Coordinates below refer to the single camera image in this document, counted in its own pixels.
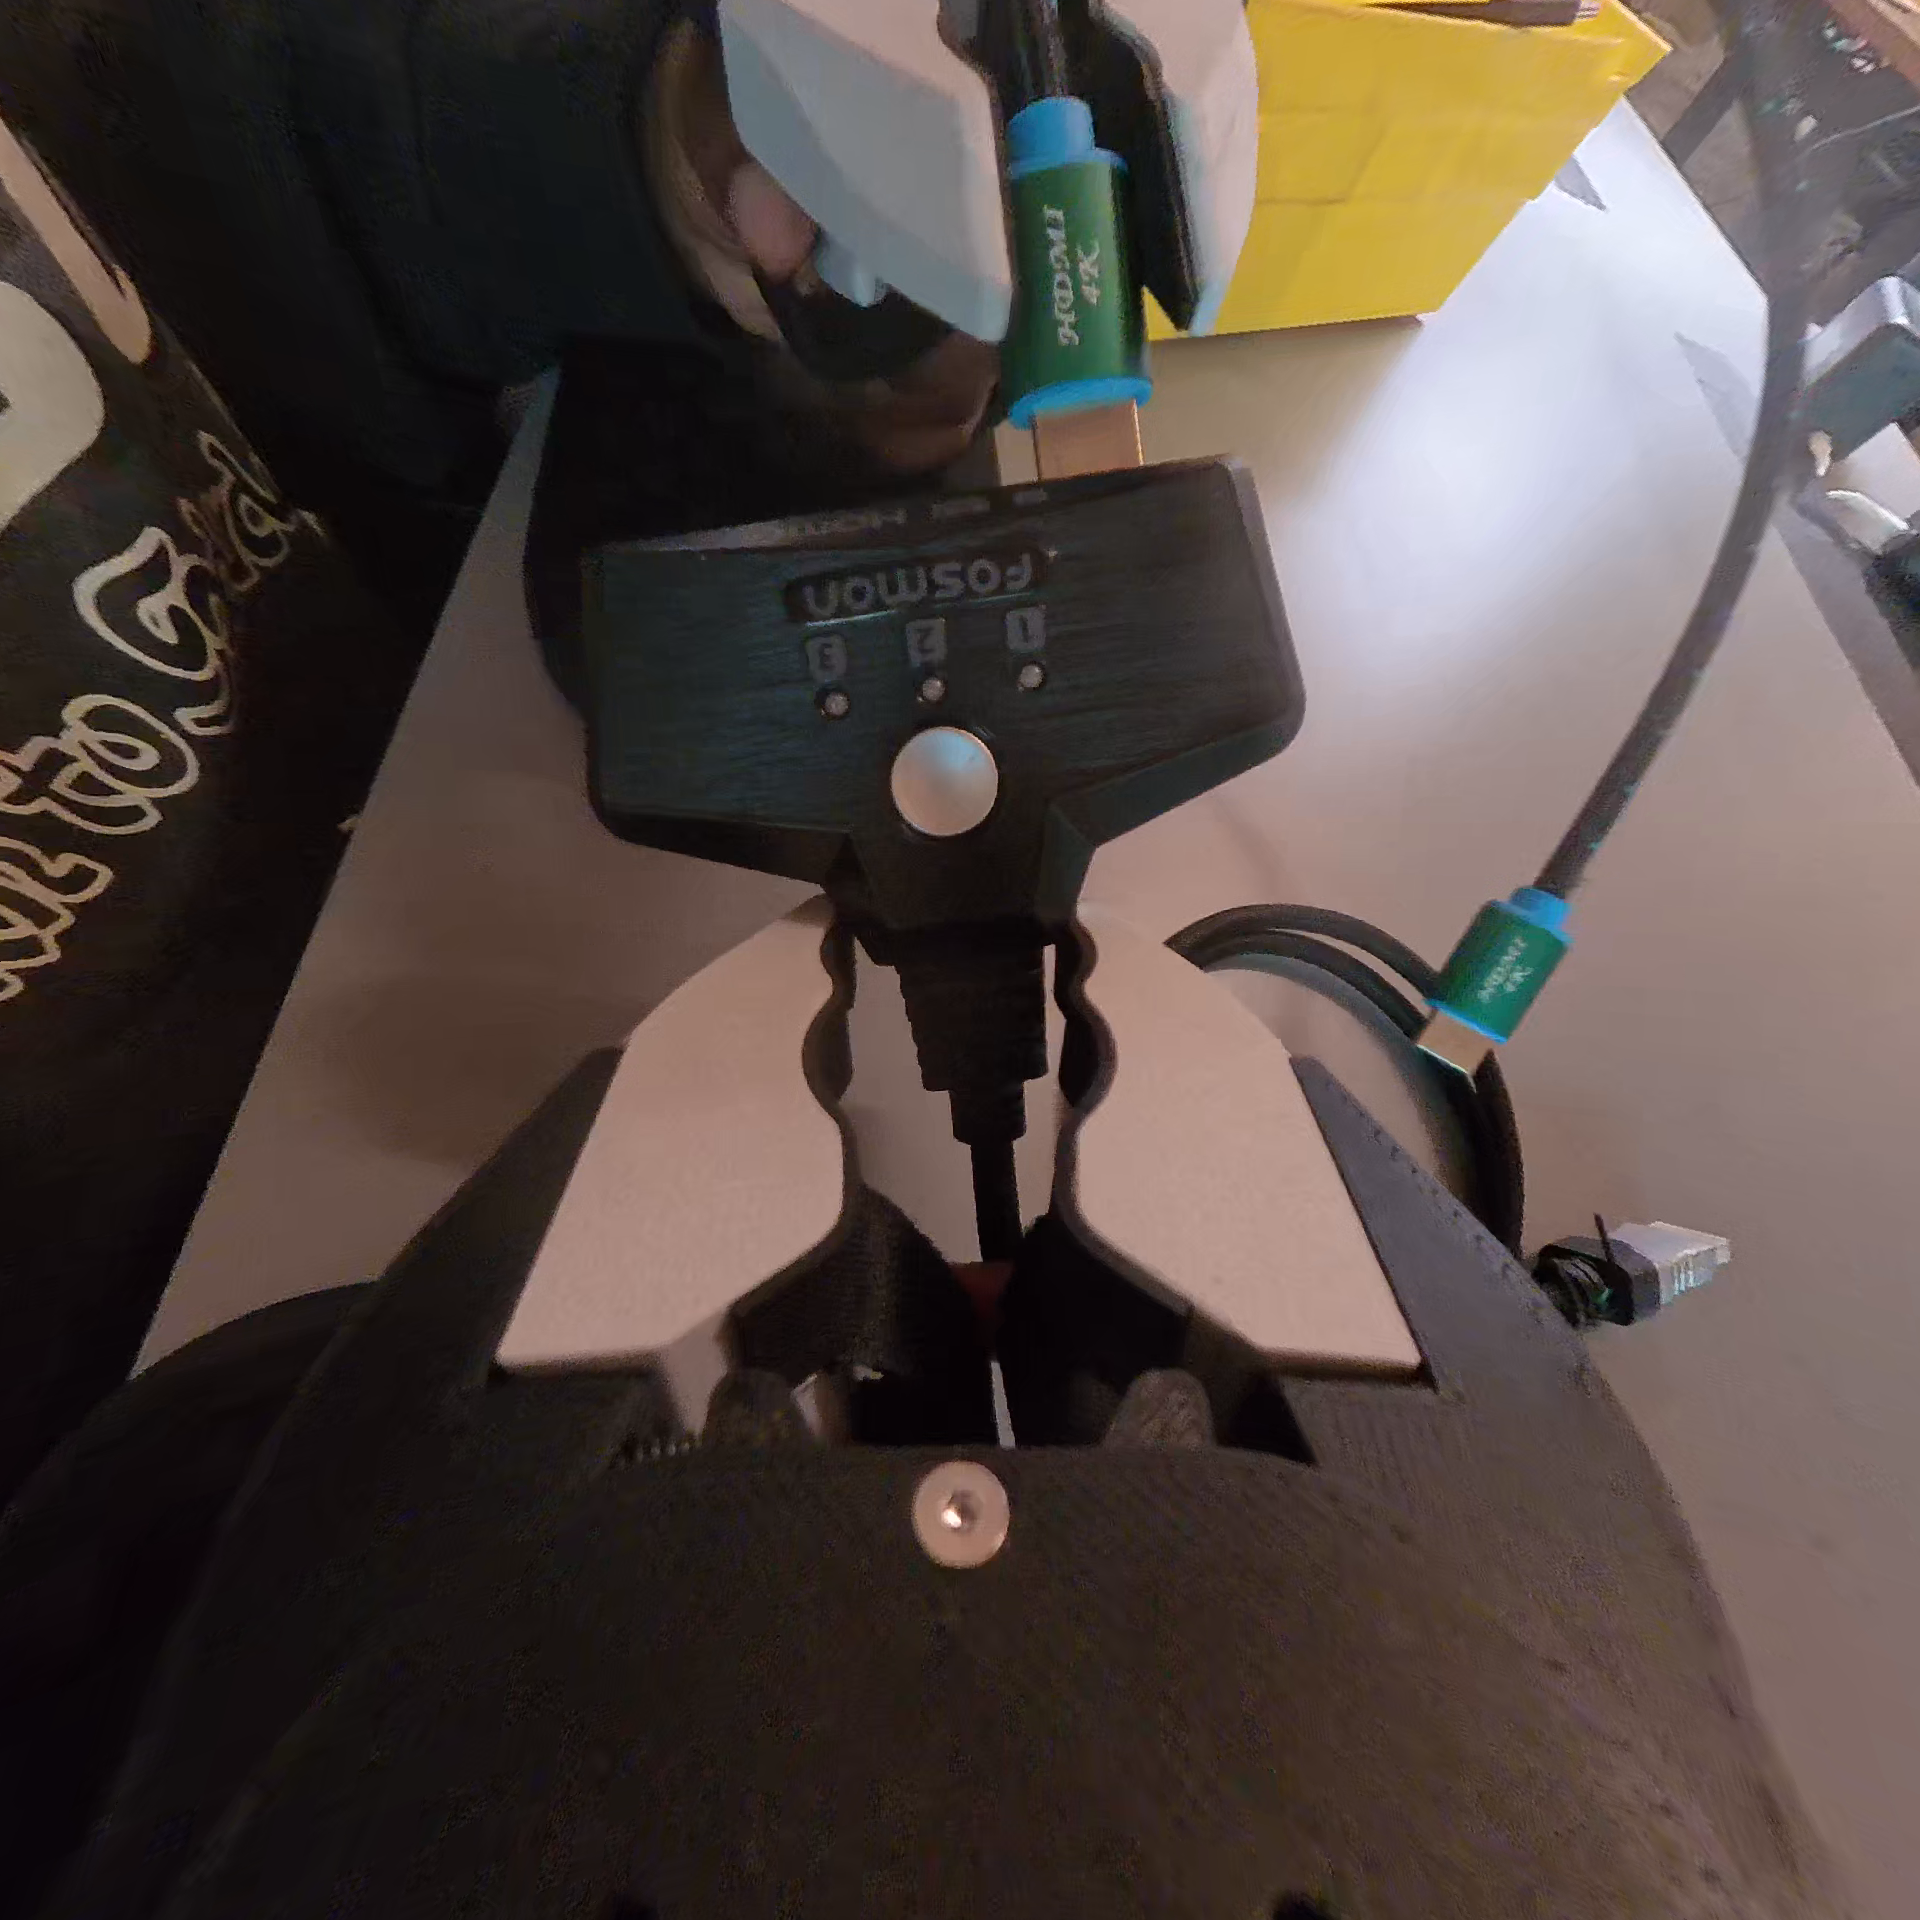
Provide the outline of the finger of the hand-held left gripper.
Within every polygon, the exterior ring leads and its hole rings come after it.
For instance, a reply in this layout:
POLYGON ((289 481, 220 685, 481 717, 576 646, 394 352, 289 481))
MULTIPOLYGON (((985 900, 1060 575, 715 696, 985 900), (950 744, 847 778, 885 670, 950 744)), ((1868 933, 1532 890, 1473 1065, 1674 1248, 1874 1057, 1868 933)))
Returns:
POLYGON ((997 98, 939 2, 724 2, 742 148, 817 228, 814 275, 1000 342, 1014 268, 997 98))
POLYGON ((1221 322, 1258 188, 1260 91, 1242 2, 1091 2, 1081 50, 1125 160, 1139 277, 1185 333, 1221 322))

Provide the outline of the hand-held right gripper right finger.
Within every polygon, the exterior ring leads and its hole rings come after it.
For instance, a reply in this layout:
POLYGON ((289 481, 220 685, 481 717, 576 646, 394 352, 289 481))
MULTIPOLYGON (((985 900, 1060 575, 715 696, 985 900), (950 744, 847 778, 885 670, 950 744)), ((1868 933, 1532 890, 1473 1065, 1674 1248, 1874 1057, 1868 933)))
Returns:
POLYGON ((1058 1219, 1153 1297, 1303 1373, 1418 1373, 1421 1344, 1293 1054, 1127 919, 1078 919, 1058 1219))

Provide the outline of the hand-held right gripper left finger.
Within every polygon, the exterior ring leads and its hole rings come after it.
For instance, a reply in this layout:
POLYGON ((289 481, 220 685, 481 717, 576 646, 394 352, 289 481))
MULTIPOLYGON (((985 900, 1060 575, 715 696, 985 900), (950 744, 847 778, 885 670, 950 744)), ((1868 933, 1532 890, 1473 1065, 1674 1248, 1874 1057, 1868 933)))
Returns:
POLYGON ((705 1427, 733 1307, 843 1226, 851 1139, 807 1044, 847 1008, 835 914, 799 906, 628 1034, 494 1347, 512 1376, 650 1372, 705 1427))

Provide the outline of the black HDMI cable green plugs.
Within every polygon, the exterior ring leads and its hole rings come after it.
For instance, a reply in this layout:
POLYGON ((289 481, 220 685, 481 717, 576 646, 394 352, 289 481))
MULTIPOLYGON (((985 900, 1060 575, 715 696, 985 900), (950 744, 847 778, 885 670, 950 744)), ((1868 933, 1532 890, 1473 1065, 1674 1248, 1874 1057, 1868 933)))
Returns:
MULTIPOLYGON (((1012 189, 1014 320, 1000 367, 1008 417, 1040 428, 1151 396, 1140 369, 1142 289, 1129 236, 1127 165, 1097 137, 1075 91, 1058 3, 997 3, 991 15, 1036 81, 1006 129, 1012 189)), ((1572 945, 1572 895, 1620 826, 1704 682, 1755 575, 1783 485, 1802 469, 1800 430, 1818 210, 1793 112, 1787 3, 1721 3, 1724 59, 1759 174, 1766 299, 1763 386, 1726 532, 1620 748, 1608 757, 1537 880, 1484 903, 1437 982, 1413 1038, 1444 1070, 1475 1077, 1507 1044, 1572 945)))

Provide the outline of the yellow plastic bin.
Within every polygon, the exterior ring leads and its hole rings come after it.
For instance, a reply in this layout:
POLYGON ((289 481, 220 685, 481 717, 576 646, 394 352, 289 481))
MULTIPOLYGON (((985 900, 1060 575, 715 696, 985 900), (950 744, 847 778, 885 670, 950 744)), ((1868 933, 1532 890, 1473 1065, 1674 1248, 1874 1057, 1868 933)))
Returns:
POLYGON ((1246 15, 1257 203, 1216 333, 1437 312, 1668 56, 1614 2, 1255 2, 1246 15))

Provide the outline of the black HDMI switch with cable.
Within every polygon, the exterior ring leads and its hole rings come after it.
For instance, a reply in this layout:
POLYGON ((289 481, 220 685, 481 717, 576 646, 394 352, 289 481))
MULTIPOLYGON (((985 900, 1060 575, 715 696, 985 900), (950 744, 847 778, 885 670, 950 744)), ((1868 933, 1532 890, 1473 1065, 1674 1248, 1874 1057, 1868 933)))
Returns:
POLYGON ((1068 983, 1094 851, 1305 720, 1252 473, 1216 455, 612 541, 583 582, 601 824, 825 890, 899 978, 981 1258, 1010 1272, 1046 957, 1068 983))

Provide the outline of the person's left forearm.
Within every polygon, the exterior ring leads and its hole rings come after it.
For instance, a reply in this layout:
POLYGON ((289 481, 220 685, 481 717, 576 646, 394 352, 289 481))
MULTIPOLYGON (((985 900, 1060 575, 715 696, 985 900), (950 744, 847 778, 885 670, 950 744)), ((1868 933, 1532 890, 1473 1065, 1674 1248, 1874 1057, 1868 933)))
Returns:
POLYGON ((682 345, 705 296, 669 241, 642 132, 702 3, 294 3, 301 129, 413 363, 501 391, 576 340, 682 345))

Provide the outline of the person's left hand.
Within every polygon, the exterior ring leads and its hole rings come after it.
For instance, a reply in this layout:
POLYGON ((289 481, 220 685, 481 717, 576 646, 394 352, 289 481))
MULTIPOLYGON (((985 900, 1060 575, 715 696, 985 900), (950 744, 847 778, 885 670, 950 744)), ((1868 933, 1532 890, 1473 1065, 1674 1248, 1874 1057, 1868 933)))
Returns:
POLYGON ((785 340, 765 288, 811 288, 818 229, 749 154, 717 37, 690 17, 655 54, 637 146, 667 241, 696 304, 740 336, 758 402, 889 472, 934 473, 971 453, 997 396, 997 347, 950 333, 897 375, 830 382, 785 340))

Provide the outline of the small grey box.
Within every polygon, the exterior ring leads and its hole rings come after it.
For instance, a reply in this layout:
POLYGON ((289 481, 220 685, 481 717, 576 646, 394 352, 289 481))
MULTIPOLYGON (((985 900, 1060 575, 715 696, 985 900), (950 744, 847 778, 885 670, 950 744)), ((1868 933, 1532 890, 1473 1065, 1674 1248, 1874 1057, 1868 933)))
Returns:
POLYGON ((1866 286, 1807 343, 1798 420, 1835 459, 1918 414, 1918 289, 1900 274, 1866 286))

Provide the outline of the person's dark printed clothing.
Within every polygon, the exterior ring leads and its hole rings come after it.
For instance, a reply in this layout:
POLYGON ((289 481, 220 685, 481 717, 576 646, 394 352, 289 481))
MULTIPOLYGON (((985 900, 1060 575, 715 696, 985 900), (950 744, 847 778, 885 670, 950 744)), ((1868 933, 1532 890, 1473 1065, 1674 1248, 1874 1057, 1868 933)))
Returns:
POLYGON ((5 1497, 127 1378, 502 458, 348 218, 431 3, 5 3, 5 1497))

